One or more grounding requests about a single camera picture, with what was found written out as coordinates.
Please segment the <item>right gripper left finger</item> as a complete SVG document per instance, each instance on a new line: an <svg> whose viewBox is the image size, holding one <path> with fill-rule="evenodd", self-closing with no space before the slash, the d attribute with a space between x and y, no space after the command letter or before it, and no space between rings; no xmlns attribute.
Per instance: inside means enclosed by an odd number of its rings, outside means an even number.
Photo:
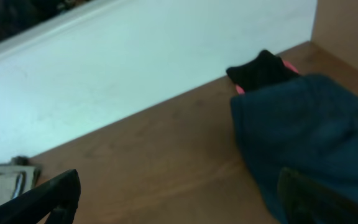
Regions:
<svg viewBox="0 0 358 224"><path fill-rule="evenodd" d="M67 170L38 187L0 205L0 224L72 224L81 195L75 169Z"/></svg>

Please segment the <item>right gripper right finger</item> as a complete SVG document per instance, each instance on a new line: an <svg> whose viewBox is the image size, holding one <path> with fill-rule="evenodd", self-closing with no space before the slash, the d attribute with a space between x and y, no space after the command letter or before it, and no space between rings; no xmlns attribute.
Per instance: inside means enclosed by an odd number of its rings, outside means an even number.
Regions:
<svg viewBox="0 0 358 224"><path fill-rule="evenodd" d="M358 203L295 170L281 170L277 192L289 224L358 223Z"/></svg>

